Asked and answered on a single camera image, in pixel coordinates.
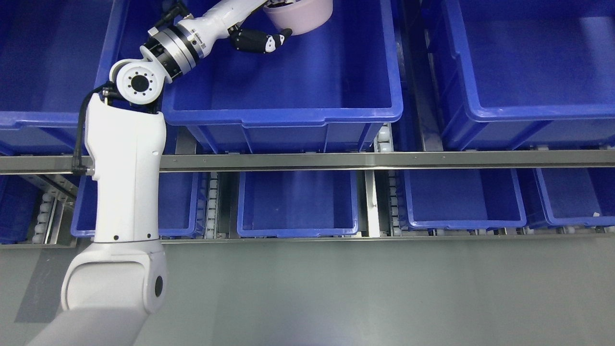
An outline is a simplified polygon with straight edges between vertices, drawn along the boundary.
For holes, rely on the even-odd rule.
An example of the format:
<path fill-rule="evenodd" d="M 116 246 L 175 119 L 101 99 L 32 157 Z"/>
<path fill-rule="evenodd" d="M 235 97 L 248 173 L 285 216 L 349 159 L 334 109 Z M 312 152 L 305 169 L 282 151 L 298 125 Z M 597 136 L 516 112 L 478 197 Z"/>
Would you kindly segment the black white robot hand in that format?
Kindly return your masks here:
<path fill-rule="evenodd" d="M 273 53 L 290 39 L 294 31 L 283 28 L 268 34 L 244 28 L 243 23 L 266 4 L 265 0 L 221 0 L 200 17 L 183 20 L 181 26 L 197 42 L 200 57 L 207 57 L 216 42 L 227 39 L 240 52 Z"/>

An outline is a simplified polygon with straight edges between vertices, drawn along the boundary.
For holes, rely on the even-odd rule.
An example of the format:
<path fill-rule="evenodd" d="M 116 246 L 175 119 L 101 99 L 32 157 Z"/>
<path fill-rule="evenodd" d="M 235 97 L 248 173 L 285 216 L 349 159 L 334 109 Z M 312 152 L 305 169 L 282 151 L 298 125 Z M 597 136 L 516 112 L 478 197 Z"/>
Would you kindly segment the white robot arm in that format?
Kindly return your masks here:
<path fill-rule="evenodd" d="M 31 346 L 131 346 L 163 305 L 158 193 L 166 125 L 158 103 L 163 86 L 201 59 L 176 17 L 193 19 L 180 0 L 150 29 L 143 57 L 115 63 L 82 103 L 77 139 L 86 141 L 98 184 L 94 241 L 71 261 L 62 309 Z"/>

